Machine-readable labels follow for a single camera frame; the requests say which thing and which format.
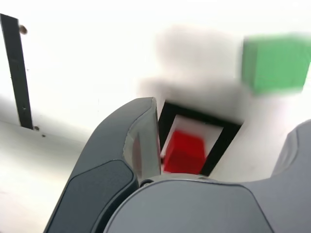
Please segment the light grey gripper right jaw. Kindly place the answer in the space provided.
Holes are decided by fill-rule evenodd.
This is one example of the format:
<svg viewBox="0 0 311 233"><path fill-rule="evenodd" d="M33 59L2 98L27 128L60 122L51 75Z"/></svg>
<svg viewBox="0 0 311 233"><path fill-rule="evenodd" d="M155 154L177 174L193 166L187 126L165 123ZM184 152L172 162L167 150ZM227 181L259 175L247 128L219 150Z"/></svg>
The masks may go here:
<svg viewBox="0 0 311 233"><path fill-rule="evenodd" d="M107 233L308 233L311 123L292 130L273 175L252 182L172 179L128 197Z"/></svg>

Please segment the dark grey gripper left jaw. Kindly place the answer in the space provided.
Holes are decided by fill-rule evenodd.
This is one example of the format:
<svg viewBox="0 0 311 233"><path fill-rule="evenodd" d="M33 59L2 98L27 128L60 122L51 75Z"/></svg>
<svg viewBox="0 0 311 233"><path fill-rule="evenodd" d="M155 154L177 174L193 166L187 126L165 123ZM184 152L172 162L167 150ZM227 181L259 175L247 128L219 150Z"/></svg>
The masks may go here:
<svg viewBox="0 0 311 233"><path fill-rule="evenodd" d="M101 233L139 183L161 173L155 98L123 105L94 130L45 228Z"/></svg>

